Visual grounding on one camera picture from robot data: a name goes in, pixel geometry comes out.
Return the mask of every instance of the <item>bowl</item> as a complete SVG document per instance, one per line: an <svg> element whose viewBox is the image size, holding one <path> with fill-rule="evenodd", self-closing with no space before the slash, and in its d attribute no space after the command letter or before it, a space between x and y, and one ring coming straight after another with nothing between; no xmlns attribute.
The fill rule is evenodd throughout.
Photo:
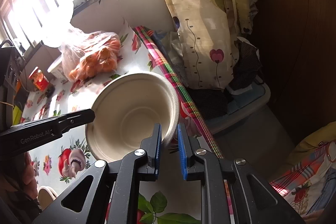
<svg viewBox="0 0 336 224"><path fill-rule="evenodd" d="M123 75L108 84L91 109L95 120L85 135L92 155L107 162L120 160L162 127L162 144L173 138L179 121L179 100L169 81L152 72Z"/></svg>

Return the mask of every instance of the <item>metal screw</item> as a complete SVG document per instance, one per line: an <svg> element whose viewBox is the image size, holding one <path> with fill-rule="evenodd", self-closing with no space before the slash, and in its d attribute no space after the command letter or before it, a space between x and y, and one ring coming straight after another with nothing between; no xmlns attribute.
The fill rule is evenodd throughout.
<svg viewBox="0 0 336 224"><path fill-rule="evenodd" d="M244 160L243 158L238 158L238 159L235 160L235 162L238 165L245 165L246 164L246 160Z"/></svg>
<svg viewBox="0 0 336 224"><path fill-rule="evenodd" d="M134 151L134 154L136 156L142 156L143 154L145 154L145 150L143 150L143 149L137 149L137 150Z"/></svg>
<svg viewBox="0 0 336 224"><path fill-rule="evenodd" d="M205 149L203 149L203 148L199 148L199 149L196 150L196 154L200 155L200 156L203 156L206 153L207 153L207 151Z"/></svg>
<svg viewBox="0 0 336 224"><path fill-rule="evenodd" d="M94 163L95 167L97 168L101 168L101 167L104 167L105 166L105 161L104 160L97 160L95 163Z"/></svg>

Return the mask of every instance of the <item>plaid fabric strip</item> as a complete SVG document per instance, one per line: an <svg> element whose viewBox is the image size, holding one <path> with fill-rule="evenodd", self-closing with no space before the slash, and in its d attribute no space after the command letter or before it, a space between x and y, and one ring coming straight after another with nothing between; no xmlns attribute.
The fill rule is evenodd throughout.
<svg viewBox="0 0 336 224"><path fill-rule="evenodd" d="M317 148L313 153L285 172L283 176L270 182L270 184L278 193L285 196L316 174L324 161L326 148L327 144Z"/></svg>
<svg viewBox="0 0 336 224"><path fill-rule="evenodd" d="M174 89L177 92L179 100L183 103L183 106L186 108L192 119L194 120L198 130L203 135L204 139L208 143L212 152L218 158L224 158L220 148L218 147L216 141L214 140L212 134L210 133L208 127L206 126L203 117L199 113L196 105L192 101L188 92L185 90L184 86L178 79L174 70L171 68L170 64L157 48L155 43L146 33L145 29L142 26L136 27L134 29L135 33L141 38L145 46L147 47L149 53L152 55L153 59L157 66L159 66L160 70L163 72L164 76L169 80L169 82L173 85Z"/></svg>

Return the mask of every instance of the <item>cream curtain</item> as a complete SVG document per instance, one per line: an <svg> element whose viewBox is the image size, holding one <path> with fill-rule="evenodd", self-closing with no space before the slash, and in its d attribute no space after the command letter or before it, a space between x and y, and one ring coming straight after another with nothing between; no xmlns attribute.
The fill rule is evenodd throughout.
<svg viewBox="0 0 336 224"><path fill-rule="evenodd" d="M165 0L183 46L189 87L224 89L239 55L237 34L252 31L256 0Z"/></svg>

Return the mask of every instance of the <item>plastic bag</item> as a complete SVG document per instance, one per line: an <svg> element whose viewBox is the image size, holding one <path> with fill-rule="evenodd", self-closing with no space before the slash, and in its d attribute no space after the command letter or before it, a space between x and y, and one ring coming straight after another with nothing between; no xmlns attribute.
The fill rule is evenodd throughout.
<svg viewBox="0 0 336 224"><path fill-rule="evenodd" d="M68 39L63 39L60 47L64 74L75 82L101 72L114 71L120 46L116 33L85 34L73 27L68 30Z"/></svg>

